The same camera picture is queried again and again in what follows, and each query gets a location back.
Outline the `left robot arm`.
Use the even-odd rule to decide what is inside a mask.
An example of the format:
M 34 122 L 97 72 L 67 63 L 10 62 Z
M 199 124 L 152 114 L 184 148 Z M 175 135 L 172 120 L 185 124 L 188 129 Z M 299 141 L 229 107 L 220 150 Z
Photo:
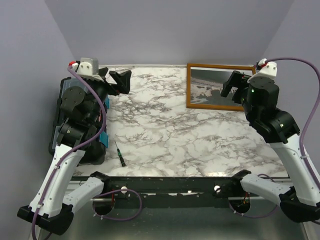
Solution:
M 20 207 L 17 216 L 30 222 L 32 229 L 41 228 L 50 235 L 63 235 L 75 213 L 95 196 L 107 197 L 111 185 L 102 173 L 95 173 L 83 185 L 66 194 L 76 167 L 84 158 L 95 160 L 94 147 L 104 148 L 107 130 L 106 99 L 127 95 L 131 90 L 130 70 L 116 72 L 99 69 L 97 75 L 81 73 L 70 65 L 68 71 L 80 85 L 62 88 L 59 113 L 63 121 L 53 139 L 54 154 L 45 179 L 30 204 Z

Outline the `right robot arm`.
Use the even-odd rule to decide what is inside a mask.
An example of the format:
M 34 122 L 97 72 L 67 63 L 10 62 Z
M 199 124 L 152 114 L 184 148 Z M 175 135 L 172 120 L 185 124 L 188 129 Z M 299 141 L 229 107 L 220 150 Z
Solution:
M 311 161 L 302 155 L 296 121 L 277 108 L 279 87 L 267 76 L 249 76 L 234 70 L 223 83 L 220 95 L 226 97 L 232 88 L 237 89 L 232 100 L 243 106 L 249 125 L 278 155 L 292 185 L 281 185 L 242 170 L 232 177 L 230 191 L 236 196 L 247 192 L 263 197 L 296 223 L 319 220 L 320 188 L 309 173 Z

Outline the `green black screwdriver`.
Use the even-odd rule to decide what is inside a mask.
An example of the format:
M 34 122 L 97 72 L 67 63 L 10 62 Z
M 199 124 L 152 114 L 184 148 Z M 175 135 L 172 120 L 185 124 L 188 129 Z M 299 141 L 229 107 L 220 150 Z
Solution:
M 114 142 L 115 142 L 115 146 L 116 146 L 116 150 L 117 150 L 117 155 L 118 155 L 118 157 L 119 157 L 121 166 L 122 166 L 122 167 L 125 167 L 125 166 L 126 166 L 126 163 L 125 163 L 125 160 L 124 160 L 124 158 L 123 158 L 123 156 L 122 156 L 122 153 L 121 153 L 121 151 L 120 151 L 120 149 L 119 149 L 119 147 L 118 147 L 117 142 L 116 142 L 116 141 L 114 141 Z

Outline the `wooden picture frame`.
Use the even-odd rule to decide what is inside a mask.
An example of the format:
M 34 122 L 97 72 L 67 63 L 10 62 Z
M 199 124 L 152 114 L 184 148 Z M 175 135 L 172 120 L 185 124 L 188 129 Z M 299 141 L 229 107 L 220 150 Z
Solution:
M 232 88 L 227 97 L 221 97 L 223 83 L 233 71 L 246 76 L 256 73 L 253 66 L 188 63 L 186 67 L 186 107 L 190 109 L 242 112 L 243 107 L 232 101 Z

